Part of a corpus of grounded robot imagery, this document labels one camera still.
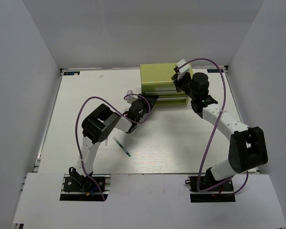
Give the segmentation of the green metal drawer toolbox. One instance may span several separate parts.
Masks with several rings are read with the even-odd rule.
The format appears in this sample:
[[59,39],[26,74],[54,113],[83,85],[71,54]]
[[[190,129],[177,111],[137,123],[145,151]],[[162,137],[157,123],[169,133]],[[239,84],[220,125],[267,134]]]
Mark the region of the green metal drawer toolbox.
[[171,77],[175,63],[141,64],[141,91],[145,97],[158,96],[156,105],[187,105],[189,97],[178,93]]

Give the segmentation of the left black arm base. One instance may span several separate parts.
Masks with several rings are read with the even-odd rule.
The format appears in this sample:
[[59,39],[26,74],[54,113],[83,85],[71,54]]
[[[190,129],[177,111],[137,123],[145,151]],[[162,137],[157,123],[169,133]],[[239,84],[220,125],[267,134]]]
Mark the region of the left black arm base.
[[88,182],[81,187],[70,175],[65,174],[61,187],[60,201],[85,201],[95,202],[107,199],[110,190],[110,175],[92,175],[101,188],[102,198],[96,184],[88,179]]

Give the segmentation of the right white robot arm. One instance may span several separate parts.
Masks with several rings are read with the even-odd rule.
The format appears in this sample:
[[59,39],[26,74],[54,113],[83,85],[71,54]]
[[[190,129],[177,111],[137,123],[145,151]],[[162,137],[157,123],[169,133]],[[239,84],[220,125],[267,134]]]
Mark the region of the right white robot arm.
[[206,172],[206,186],[217,190],[223,180],[268,162],[266,141],[263,130],[249,127],[220,107],[209,94],[208,76],[204,73],[185,73],[172,76],[177,92],[184,92],[191,99],[193,111],[202,119],[213,124],[229,141],[228,158],[209,168]]

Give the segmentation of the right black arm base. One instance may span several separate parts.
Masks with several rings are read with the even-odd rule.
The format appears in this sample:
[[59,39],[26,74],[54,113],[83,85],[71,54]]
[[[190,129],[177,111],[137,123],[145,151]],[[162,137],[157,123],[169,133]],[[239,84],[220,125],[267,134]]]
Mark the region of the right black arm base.
[[235,202],[234,186],[231,180],[207,192],[198,192],[197,179],[198,176],[189,176],[184,181],[185,185],[189,187],[191,203]]

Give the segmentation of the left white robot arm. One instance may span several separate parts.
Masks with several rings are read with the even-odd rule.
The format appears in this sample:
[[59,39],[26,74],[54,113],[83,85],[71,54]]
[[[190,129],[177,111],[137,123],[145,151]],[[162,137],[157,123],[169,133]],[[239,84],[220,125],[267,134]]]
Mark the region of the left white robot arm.
[[[119,129],[131,134],[139,124],[144,123],[158,100],[156,95],[142,95],[129,93],[124,97],[131,104],[124,113],[119,112],[106,100],[92,96],[88,98],[78,113],[75,124],[75,139],[79,149],[79,159],[75,166],[69,168],[69,174],[75,179],[75,185],[80,190],[87,190],[91,186],[93,164],[101,142],[105,141],[113,129]],[[85,105],[92,99],[103,101],[82,122],[82,146],[79,144],[78,123]]]

